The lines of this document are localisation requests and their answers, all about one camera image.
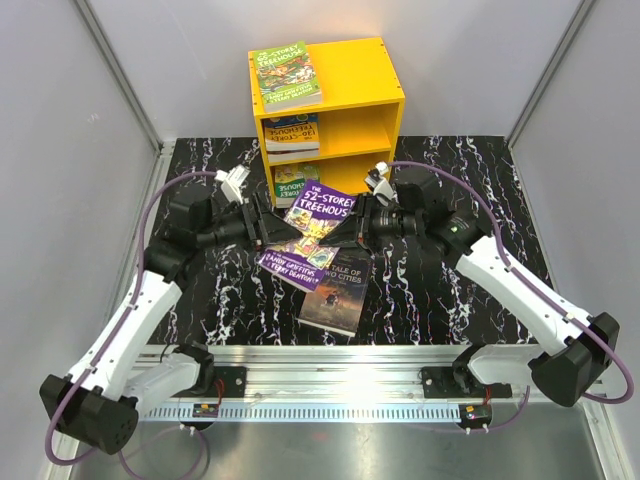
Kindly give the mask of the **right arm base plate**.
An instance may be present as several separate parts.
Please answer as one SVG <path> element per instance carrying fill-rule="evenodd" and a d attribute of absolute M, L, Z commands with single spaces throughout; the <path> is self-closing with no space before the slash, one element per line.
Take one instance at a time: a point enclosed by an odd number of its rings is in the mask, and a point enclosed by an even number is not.
<path fill-rule="evenodd" d="M 462 404 L 458 406 L 460 420 L 455 423 L 455 430 L 433 429 L 438 433 L 489 434 L 511 426 L 528 406 L 531 388 L 527 386 L 518 402 L 515 414 L 502 423 L 493 423 L 493 399 L 507 399 L 513 394 L 508 384 L 483 384 L 463 367 L 437 366 L 422 367 L 419 379 L 425 399 L 480 399 L 479 404 Z"/>

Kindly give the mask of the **purple 52-storey treehouse book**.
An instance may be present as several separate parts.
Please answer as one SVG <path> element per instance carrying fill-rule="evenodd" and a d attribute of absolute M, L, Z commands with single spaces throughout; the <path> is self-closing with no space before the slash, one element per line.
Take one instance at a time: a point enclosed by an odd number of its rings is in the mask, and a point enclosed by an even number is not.
<path fill-rule="evenodd" d="M 319 242 L 352 211 L 356 198 L 307 180 L 284 220 L 302 237 L 267 248 L 258 265 L 268 273 L 306 292 L 313 292 L 339 249 Z"/>

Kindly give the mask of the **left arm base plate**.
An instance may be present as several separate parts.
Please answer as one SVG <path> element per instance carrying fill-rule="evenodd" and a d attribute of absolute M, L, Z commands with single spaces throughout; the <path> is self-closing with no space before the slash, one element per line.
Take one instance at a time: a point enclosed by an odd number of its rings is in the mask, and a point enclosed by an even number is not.
<path fill-rule="evenodd" d="M 163 419 L 177 420 L 185 427 L 204 431 L 218 419 L 225 401 L 244 398 L 247 376 L 247 367 L 217 367 L 213 383 L 204 393 L 180 391 L 158 407 L 157 411 Z"/>

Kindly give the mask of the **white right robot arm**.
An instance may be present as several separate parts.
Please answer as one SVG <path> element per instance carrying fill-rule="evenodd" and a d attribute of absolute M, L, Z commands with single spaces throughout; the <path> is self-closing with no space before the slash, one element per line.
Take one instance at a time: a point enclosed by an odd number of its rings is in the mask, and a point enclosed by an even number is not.
<path fill-rule="evenodd" d="M 534 336 L 533 345 L 472 345 L 449 367 L 423 369 L 426 395 L 475 397 L 494 386 L 534 386 L 571 407 L 614 360 L 620 330 L 608 313 L 573 305 L 507 253 L 496 221 L 454 210 L 436 177 L 408 163 L 392 179 L 378 164 L 353 210 L 321 241 L 324 246 L 381 250 L 392 238 L 413 238 L 429 253 L 505 307 Z"/>

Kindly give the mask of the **green treehouse book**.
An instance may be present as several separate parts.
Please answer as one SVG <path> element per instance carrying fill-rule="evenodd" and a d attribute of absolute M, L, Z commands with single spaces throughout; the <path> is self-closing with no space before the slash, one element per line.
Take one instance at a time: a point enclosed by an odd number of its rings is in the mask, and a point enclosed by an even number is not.
<path fill-rule="evenodd" d="M 274 168 L 274 201 L 277 208 L 288 208 L 303 189 L 307 180 L 320 180 L 315 163 L 278 165 Z"/>

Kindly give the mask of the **yellow 130-storey treehouse book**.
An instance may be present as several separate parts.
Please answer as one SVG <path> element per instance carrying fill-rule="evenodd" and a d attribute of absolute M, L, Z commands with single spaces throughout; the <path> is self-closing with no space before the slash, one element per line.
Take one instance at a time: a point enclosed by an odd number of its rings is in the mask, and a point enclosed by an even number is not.
<path fill-rule="evenodd" d="M 292 152 L 320 147 L 317 113 L 268 118 L 262 121 L 266 150 Z"/>

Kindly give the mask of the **dark Tale of Two Cities book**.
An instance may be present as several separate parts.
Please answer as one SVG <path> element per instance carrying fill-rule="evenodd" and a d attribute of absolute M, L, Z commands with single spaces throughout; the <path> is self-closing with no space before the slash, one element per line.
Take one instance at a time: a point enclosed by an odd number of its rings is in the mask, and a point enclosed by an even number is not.
<path fill-rule="evenodd" d="M 372 274 L 373 259 L 338 253 L 319 286 L 307 293 L 298 321 L 354 337 Z"/>

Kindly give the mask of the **lime 65-storey treehouse book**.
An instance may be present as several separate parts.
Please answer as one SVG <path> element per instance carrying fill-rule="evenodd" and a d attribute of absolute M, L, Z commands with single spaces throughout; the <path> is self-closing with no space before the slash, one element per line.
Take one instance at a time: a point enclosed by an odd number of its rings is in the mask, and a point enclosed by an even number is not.
<path fill-rule="evenodd" d="M 304 41 L 250 54 L 265 113 L 320 104 L 323 94 Z"/>

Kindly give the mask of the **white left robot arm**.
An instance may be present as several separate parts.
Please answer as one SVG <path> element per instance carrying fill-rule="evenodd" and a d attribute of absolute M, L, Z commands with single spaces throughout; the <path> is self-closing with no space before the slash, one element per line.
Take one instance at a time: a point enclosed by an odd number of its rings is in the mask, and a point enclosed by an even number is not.
<path fill-rule="evenodd" d="M 236 245 L 261 251 L 300 236 L 258 194 L 220 206 L 202 185 L 178 193 L 168 204 L 164 230 L 144 246 L 130 290 L 99 337 L 65 376 L 49 375 L 40 387 L 50 419 L 48 458 L 63 462 L 53 452 L 55 432 L 113 455 L 139 418 L 170 397 L 221 389 L 213 355 L 195 344 L 178 345 L 142 374 L 130 372 L 159 322 L 203 269 L 207 250 Z"/>

